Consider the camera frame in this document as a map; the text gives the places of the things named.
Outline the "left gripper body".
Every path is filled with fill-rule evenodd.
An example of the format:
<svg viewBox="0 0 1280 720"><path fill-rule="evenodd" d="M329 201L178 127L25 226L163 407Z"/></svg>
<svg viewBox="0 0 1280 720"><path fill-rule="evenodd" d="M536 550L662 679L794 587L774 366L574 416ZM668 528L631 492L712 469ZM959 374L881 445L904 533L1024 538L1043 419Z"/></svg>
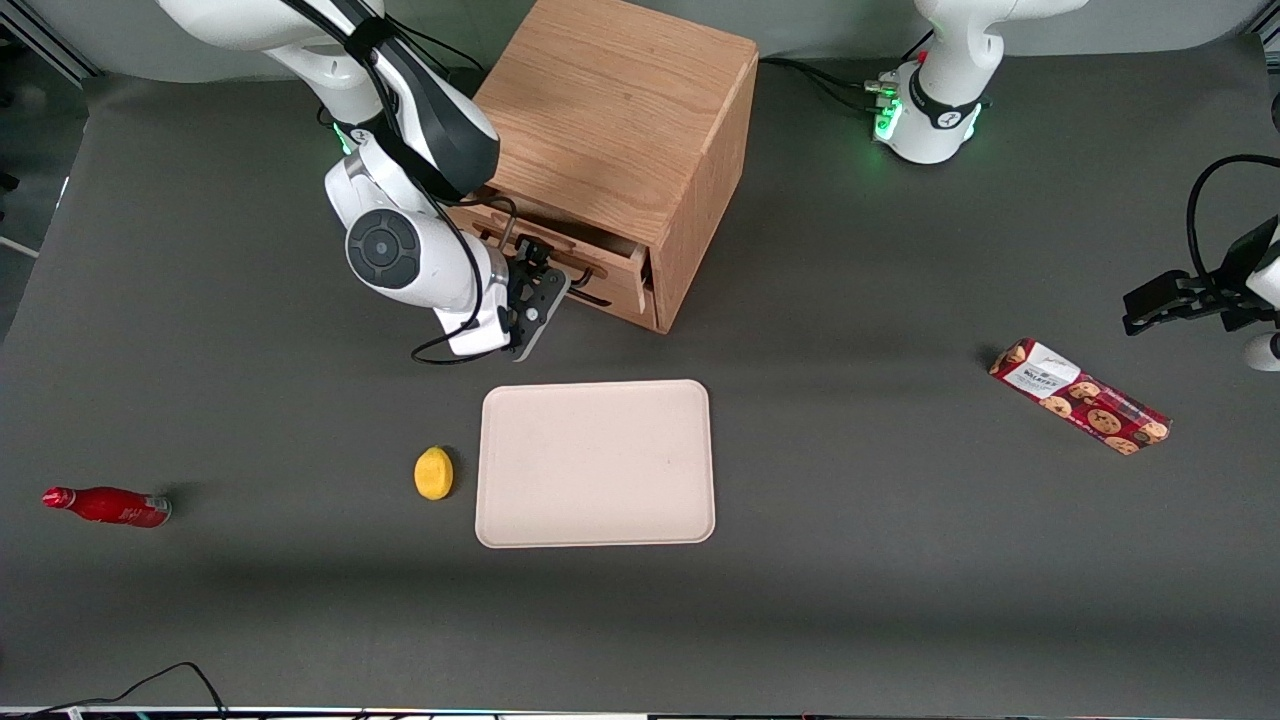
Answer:
<svg viewBox="0 0 1280 720"><path fill-rule="evenodd" d="M1279 325L1279 231L1277 218L1268 218L1234 241L1215 272L1219 290L1231 306L1221 313L1225 331L1253 323Z"/></svg>

